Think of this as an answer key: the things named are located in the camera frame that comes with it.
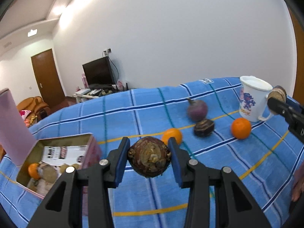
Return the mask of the person's right hand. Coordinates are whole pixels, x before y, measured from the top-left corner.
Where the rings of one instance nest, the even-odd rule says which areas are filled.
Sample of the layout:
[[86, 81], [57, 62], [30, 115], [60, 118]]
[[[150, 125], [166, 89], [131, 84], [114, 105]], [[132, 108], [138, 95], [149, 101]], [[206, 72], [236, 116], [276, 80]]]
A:
[[304, 183], [304, 162], [301, 163], [299, 168], [294, 174], [294, 184], [292, 189], [292, 202], [296, 202], [300, 195], [303, 193], [303, 183]]

